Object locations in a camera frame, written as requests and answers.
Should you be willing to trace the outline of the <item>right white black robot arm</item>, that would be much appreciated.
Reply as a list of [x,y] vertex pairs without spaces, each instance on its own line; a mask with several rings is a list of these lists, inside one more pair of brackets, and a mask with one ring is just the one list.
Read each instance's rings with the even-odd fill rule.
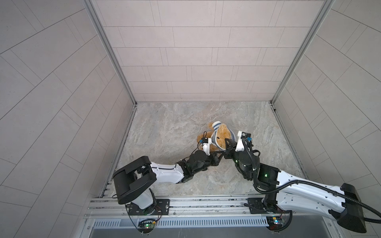
[[265,195],[263,204],[271,212],[314,213],[355,233],[366,233],[366,219],[359,194],[353,185],[326,185],[293,176],[260,162],[250,138],[225,140],[225,158],[232,159],[239,173]]

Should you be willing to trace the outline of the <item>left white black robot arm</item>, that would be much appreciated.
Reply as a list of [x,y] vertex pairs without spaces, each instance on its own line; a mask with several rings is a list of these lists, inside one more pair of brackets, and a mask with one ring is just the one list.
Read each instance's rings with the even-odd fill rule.
[[197,150],[189,159],[182,159],[174,165],[162,165],[151,162],[142,156],[116,170],[112,179],[119,204],[134,203],[144,210],[156,203],[154,194],[149,190],[154,183],[185,183],[195,174],[218,166],[223,157],[222,151],[207,155]]

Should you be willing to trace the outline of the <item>brown teddy bear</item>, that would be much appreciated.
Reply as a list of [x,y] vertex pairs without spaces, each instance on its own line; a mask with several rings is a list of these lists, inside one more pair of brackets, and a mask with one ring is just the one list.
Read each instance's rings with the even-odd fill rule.
[[230,130],[226,124],[221,121],[216,121],[214,123],[209,124],[209,128],[211,131],[204,132],[197,137],[197,142],[199,146],[202,146],[203,138],[210,138],[210,152],[214,151],[225,151],[226,150],[226,142],[225,139],[230,139],[235,141],[235,135],[232,130]]

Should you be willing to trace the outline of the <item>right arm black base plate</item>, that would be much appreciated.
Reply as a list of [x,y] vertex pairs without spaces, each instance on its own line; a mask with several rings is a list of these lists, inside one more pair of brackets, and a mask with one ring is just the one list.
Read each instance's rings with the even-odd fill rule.
[[264,198],[248,198],[244,206],[249,208],[251,214],[288,214],[290,211],[285,211],[278,208],[276,205],[265,205]]

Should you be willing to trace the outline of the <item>blue white striped knit sweater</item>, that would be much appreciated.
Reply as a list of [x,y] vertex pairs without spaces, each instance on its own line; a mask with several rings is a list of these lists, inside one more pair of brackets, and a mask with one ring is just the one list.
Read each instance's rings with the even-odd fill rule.
[[226,150],[225,139],[230,139],[236,141],[235,135],[232,130],[230,130],[226,124],[221,121],[216,121],[211,124],[213,130],[210,138],[211,144],[218,148],[220,151]]

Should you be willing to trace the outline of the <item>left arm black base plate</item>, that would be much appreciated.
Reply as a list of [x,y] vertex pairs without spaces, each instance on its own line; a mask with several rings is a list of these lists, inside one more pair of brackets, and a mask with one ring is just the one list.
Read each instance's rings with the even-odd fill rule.
[[130,216],[159,216],[169,214],[169,199],[157,199],[152,205],[141,209],[134,203],[127,204],[127,212]]

